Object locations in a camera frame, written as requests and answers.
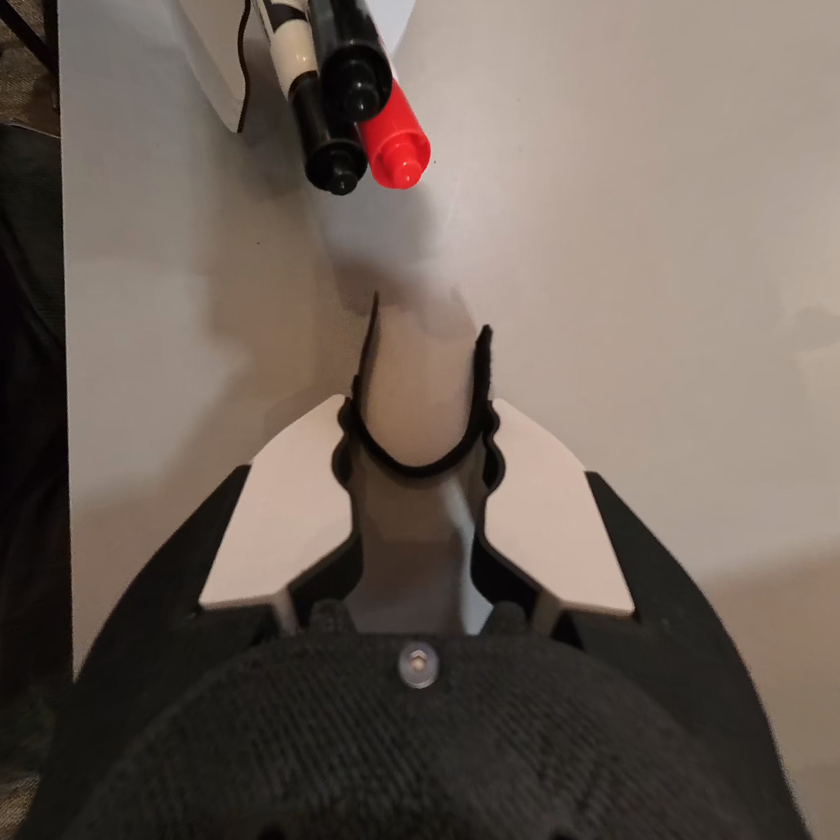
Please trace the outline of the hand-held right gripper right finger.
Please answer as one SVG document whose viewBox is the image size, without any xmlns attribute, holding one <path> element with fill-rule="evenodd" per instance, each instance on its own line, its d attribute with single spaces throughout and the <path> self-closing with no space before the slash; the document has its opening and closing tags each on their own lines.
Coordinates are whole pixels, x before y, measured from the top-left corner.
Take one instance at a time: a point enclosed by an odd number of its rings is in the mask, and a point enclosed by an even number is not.
<svg viewBox="0 0 840 840">
<path fill-rule="evenodd" d="M 635 603 L 582 462 L 509 402 L 488 405 L 481 439 L 486 496 L 471 580 L 491 604 L 511 602 L 549 637 L 561 616 L 631 619 Z"/>
</svg>

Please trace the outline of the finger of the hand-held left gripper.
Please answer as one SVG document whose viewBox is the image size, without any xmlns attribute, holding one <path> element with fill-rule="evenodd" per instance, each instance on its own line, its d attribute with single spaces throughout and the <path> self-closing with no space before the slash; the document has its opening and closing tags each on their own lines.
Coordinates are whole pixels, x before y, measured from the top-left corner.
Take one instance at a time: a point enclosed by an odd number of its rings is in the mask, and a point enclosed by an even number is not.
<svg viewBox="0 0 840 840">
<path fill-rule="evenodd" d="M 191 61 L 196 79 L 231 133 L 241 133 L 249 105 L 245 31 L 250 1 L 192 1 Z"/>
<path fill-rule="evenodd" d="M 416 1 L 377 1 L 377 29 L 388 53 L 395 53 L 406 32 Z"/>
</svg>

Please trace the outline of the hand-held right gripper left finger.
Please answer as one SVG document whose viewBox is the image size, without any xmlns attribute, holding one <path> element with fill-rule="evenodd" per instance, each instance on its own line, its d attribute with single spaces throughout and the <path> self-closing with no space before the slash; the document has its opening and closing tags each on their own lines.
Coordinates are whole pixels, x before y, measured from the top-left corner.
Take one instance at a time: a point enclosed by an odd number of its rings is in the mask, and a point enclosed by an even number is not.
<svg viewBox="0 0 840 840">
<path fill-rule="evenodd" d="M 348 484 L 351 403 L 332 395 L 249 464 L 198 603 L 205 611 L 269 606 L 280 629 L 310 624 L 316 604 L 361 580 L 363 548 Z"/>
</svg>

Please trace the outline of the black dry erase marker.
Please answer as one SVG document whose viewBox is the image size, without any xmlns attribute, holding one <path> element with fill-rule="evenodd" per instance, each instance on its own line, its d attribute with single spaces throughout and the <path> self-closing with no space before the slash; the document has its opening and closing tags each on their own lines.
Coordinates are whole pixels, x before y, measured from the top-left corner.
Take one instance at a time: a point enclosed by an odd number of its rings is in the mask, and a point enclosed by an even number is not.
<svg viewBox="0 0 840 840">
<path fill-rule="evenodd" d="M 309 183 L 335 196 L 354 191 L 368 169 L 356 126 L 326 109 L 304 2 L 255 1 L 281 92 L 290 105 Z"/>
<path fill-rule="evenodd" d="M 393 87 L 390 60 L 365 1 L 309 1 L 308 21 L 328 107 L 363 123 L 385 108 Z"/>
</svg>

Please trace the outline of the red dry erase marker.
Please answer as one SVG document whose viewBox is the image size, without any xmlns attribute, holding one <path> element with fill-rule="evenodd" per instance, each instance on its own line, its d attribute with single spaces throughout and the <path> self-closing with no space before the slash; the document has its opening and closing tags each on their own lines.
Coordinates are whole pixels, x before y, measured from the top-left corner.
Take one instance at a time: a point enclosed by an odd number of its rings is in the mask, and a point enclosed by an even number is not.
<svg viewBox="0 0 840 840">
<path fill-rule="evenodd" d="M 359 122 L 357 129 L 377 184 L 405 191 L 421 181 L 432 146 L 396 77 L 383 110 Z"/>
</svg>

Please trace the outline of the dark olive trousers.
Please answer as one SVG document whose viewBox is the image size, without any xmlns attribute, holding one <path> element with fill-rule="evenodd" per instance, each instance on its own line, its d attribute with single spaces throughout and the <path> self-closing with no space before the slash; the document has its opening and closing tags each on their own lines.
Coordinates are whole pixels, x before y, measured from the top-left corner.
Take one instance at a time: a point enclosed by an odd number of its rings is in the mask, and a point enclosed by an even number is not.
<svg viewBox="0 0 840 840">
<path fill-rule="evenodd" d="M 34 777 L 71 679 L 60 141 L 1 132 L 2 784 Z"/>
</svg>

